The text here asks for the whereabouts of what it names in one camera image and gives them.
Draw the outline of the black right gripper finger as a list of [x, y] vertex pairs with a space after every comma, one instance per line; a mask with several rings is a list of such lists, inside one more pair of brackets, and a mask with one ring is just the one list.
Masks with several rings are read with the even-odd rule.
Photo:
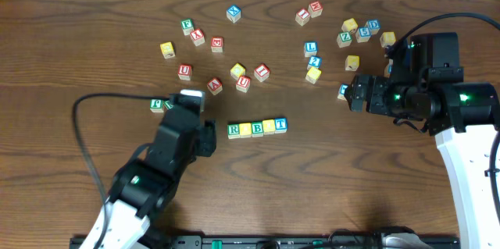
[[366, 101], [366, 93], [347, 93], [345, 95], [348, 102], [348, 107], [351, 112], [361, 112], [363, 110], [364, 102]]
[[345, 91], [347, 99], [365, 99], [370, 88], [371, 75], [357, 74]]

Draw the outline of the green R block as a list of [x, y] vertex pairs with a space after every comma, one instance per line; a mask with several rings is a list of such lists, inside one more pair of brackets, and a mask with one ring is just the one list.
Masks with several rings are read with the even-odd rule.
[[229, 139], [239, 138], [241, 136], [239, 125], [238, 124], [229, 124], [227, 126], [227, 136]]

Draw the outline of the yellow O block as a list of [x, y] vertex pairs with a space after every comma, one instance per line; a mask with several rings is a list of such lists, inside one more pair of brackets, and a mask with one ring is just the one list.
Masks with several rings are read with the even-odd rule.
[[251, 123], [240, 123], [239, 136], [240, 138], [248, 138], [252, 136], [252, 124]]

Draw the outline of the blue T block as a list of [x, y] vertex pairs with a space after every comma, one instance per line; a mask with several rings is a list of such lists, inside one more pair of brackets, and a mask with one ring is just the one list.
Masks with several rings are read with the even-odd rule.
[[276, 118], [275, 123], [275, 133], [286, 133], [288, 131], [288, 121], [286, 118]]

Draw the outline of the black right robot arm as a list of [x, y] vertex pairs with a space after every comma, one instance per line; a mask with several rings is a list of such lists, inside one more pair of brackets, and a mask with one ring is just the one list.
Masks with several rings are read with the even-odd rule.
[[489, 83], [358, 74], [339, 95], [351, 111], [423, 121], [445, 163], [462, 248], [499, 246], [499, 100]]

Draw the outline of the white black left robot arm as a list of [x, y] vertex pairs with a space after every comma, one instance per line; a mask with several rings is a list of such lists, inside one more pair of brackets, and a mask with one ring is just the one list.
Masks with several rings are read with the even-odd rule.
[[164, 120], [155, 139], [120, 168], [82, 248], [135, 248], [173, 200], [184, 171], [216, 149], [216, 125], [207, 120]]

